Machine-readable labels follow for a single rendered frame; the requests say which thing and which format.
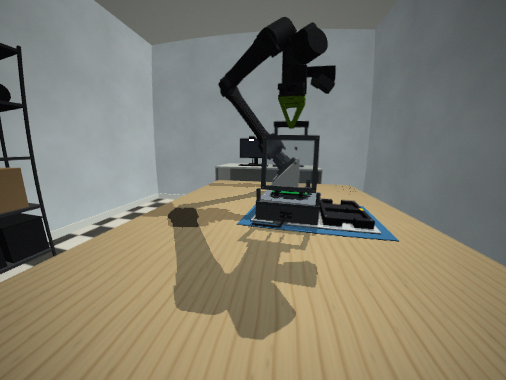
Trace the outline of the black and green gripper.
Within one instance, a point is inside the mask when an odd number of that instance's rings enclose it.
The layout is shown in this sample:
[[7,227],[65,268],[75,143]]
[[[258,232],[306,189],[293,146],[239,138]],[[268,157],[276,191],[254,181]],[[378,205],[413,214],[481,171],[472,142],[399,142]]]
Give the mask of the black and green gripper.
[[[282,69],[282,83],[278,84],[278,100],[282,108],[289,129],[294,129],[296,121],[305,106],[305,82],[292,83],[292,66],[291,64]],[[285,90],[284,90],[285,89]],[[293,94],[290,94],[293,93]],[[303,105],[304,104],[304,105]],[[298,105],[298,106],[297,106]],[[286,109],[297,108],[293,120],[290,121]],[[297,119],[298,118],[298,119]]]

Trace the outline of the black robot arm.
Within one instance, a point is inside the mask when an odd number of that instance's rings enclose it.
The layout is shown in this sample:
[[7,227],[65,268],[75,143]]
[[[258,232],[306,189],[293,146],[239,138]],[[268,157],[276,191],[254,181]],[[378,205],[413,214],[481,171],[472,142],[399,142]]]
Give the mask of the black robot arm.
[[306,94],[307,77],[312,77],[311,85],[329,94],[335,85],[336,65],[312,67],[303,65],[323,54],[328,47],[326,35],[317,28],[314,22],[297,32],[292,21],[287,17],[282,17],[263,28],[256,37],[254,43],[233,68],[220,79],[218,85],[221,95],[234,105],[256,135],[260,143],[258,147],[262,153],[263,135],[274,135],[274,133],[269,134],[265,130],[240,94],[237,87],[240,81],[265,61],[264,59],[267,59],[269,55],[273,58],[283,51],[282,69],[291,64],[297,64],[292,66],[292,83],[305,82]]

